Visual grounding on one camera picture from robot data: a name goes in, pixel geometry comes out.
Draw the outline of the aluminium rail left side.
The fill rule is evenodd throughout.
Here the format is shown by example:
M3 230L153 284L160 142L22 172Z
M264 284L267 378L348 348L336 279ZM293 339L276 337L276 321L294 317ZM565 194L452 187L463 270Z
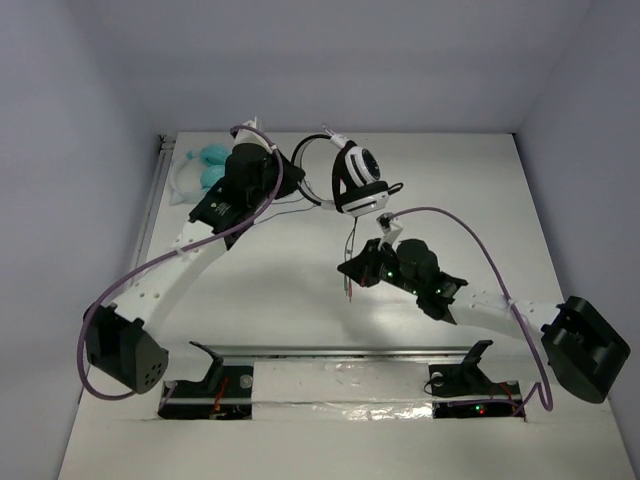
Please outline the aluminium rail left side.
M165 188L175 144L176 137L174 135L166 133L159 135L157 160L129 265L131 269L138 267L146 258L150 242L149 237L153 232L153 224Z

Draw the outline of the aluminium rail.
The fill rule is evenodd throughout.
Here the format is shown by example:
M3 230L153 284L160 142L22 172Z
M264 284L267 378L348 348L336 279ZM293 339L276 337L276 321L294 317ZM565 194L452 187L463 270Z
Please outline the aluminium rail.
M464 356L469 346L453 347L353 347L353 346L216 346L205 348L223 357L259 357L259 358L315 358L315 357L354 357L354 358L404 358L404 357L450 357Z
M150 242L149 237L153 232L153 224L165 188L175 144L176 137L174 135L166 133L159 135L157 160L129 265L131 269L138 267L146 258Z

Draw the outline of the white black headphones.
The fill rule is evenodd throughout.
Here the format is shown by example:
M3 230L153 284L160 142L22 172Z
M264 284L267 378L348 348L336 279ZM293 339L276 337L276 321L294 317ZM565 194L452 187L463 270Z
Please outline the white black headphones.
M318 196L303 178L298 183L301 195L324 210L335 210L354 219L382 210L391 196L404 188L403 182L389 185L381 178L381 170L370 150L354 140L338 134L328 126L324 132L303 138L294 148L291 163L303 168L303 156L308 146L318 140L330 142L337 149L331 171L331 199Z

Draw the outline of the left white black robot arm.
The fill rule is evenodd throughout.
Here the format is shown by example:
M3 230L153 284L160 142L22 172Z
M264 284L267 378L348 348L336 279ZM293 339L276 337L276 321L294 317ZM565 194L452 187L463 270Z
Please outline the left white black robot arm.
M293 193L304 171L277 149L239 143L224 175L191 210L166 254L127 274L133 286L107 302L99 298L84 315L76 362L84 387L91 364L128 389L150 391L169 367L169 352L155 339L173 307L203 271L227 253L273 200Z

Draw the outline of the aluminium rail front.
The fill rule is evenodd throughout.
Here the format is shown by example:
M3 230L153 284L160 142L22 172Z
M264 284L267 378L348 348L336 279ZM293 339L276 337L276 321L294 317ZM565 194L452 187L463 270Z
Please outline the aluminium rail front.
M259 358L315 358L315 357L354 357L354 358L404 358L404 357L450 357L464 356L469 346L453 347L353 347L353 346L216 346L205 348L223 357L259 357Z

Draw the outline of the teal white headphones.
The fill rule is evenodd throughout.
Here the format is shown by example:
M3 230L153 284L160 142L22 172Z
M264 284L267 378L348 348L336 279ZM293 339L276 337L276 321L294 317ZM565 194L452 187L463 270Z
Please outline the teal white headphones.
M214 143L206 145L200 150L189 150L179 159L172 161L168 183L170 187L169 204L194 205L199 203L220 179L224 177L226 162L231 155L231 150L222 144ZM199 174L199 186L194 189L181 187L183 171L194 169Z

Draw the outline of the white foil-covered block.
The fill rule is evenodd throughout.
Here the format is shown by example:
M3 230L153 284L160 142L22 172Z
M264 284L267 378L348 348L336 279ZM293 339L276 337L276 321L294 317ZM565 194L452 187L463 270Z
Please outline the white foil-covered block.
M261 361L256 421L412 421L433 418L428 368L406 361Z

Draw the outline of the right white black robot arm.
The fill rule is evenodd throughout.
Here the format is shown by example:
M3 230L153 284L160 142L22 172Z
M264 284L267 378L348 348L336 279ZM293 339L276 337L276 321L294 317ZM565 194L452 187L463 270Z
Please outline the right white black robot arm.
M609 394L631 348L586 299L570 296L559 304L510 299L474 288L445 273L436 254L418 239L398 246L369 240L338 271L363 288L385 282L414 296L429 318L477 327L531 341L537 360L573 396L592 404Z

